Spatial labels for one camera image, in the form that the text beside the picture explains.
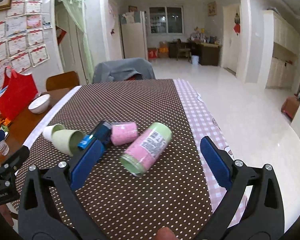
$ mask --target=silver screw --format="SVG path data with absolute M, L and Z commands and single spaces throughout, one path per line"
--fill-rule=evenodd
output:
M 29 171 L 34 171 L 36 168 L 37 168 L 37 167 L 36 167 L 35 165 L 31 165 L 31 166 L 29 167 Z
M 59 162 L 59 164 L 58 164 L 58 167 L 59 168 L 64 168 L 64 167 L 66 167 L 67 166 L 67 163 L 66 162 Z
M 266 164 L 266 169 L 267 169 L 268 171 L 271 171 L 271 170 L 272 170 L 272 166 L 271 166 L 270 164 Z
M 242 167 L 242 166 L 243 166 L 243 161 L 241 161 L 241 160 L 235 160 L 235 161 L 234 161 L 234 164 L 235 164 L 236 166 L 238 166 L 238 167 Z

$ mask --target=white bowl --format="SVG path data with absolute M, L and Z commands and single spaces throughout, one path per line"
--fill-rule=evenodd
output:
M 29 106 L 28 109 L 34 114 L 41 114 L 48 109 L 50 103 L 50 95 L 43 95 L 34 100 Z

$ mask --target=white tile floor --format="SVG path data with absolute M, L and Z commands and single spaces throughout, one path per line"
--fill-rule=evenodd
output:
M 228 71 L 186 60 L 152 62 L 157 79 L 185 79 L 201 94 L 232 152 L 248 166 L 270 163 L 280 185 L 287 230 L 300 214 L 300 140 L 280 108 L 291 92 L 242 84 Z

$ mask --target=red tote bag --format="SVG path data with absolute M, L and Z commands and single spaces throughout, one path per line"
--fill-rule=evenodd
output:
M 4 71 L 3 87 L 8 86 L 4 94 L 0 97 L 0 112 L 10 121 L 26 108 L 38 93 L 32 74 L 21 75 L 11 69 L 9 78 Z

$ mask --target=desk chair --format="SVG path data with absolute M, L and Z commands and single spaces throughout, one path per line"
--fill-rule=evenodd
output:
M 180 39 L 177 40 L 178 54 L 177 60 L 181 54 L 184 54 L 188 58 L 188 62 L 191 60 L 191 49 L 186 48 L 186 44 L 182 43 Z
M 47 91 L 63 89 L 63 88 L 73 88 L 79 86 L 79 76 L 76 71 L 70 71 L 49 77 L 46 81 Z

